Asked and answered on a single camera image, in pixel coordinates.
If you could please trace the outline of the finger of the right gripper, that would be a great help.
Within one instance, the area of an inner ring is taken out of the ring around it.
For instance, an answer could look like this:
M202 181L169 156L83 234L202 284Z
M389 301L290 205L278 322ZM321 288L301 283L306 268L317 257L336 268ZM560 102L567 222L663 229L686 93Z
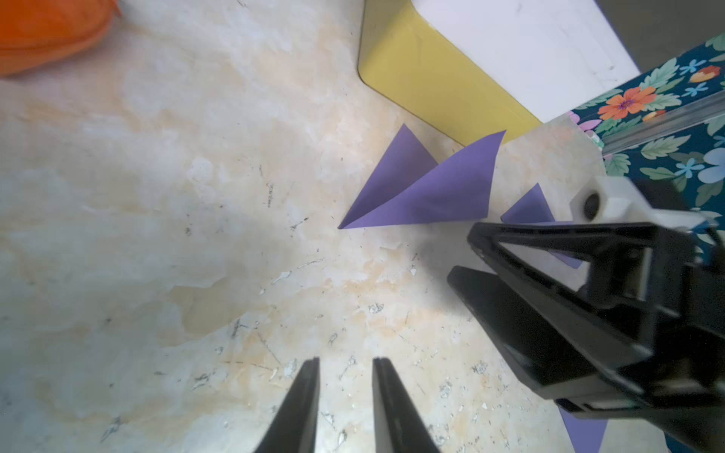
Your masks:
M479 223L467 240L589 362L647 362L683 316L695 245L679 231Z
M497 275L455 266L447 283L517 379L566 411L634 411L566 339Z

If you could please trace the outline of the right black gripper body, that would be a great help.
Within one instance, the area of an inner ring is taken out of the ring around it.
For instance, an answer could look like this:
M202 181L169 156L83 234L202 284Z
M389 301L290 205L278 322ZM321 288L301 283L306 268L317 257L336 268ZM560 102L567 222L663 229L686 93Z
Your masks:
M606 364L643 418L702 452L724 449L724 241L704 253L687 233L607 225L594 249L588 302L634 349Z

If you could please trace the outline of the purple paper square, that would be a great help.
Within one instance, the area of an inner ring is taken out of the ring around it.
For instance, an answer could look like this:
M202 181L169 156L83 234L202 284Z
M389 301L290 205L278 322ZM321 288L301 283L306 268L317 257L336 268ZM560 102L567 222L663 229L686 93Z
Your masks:
M402 126L339 228L485 219L504 137L504 131L490 134L439 163Z
M550 224L555 222L539 184L530 188L500 219L504 224ZM560 414L576 453L600 452L607 421L580 420L563 409L560 409Z

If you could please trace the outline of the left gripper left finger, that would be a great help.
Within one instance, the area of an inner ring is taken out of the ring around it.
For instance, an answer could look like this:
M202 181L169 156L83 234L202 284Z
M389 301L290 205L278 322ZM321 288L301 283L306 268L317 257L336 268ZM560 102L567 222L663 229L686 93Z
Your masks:
M319 358L302 364L256 453L313 453L320 393Z

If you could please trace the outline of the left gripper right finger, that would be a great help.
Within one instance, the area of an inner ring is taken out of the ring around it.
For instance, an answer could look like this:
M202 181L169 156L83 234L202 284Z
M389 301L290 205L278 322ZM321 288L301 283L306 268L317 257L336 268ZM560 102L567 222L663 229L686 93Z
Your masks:
M377 453L439 452L387 358L373 360L373 401Z

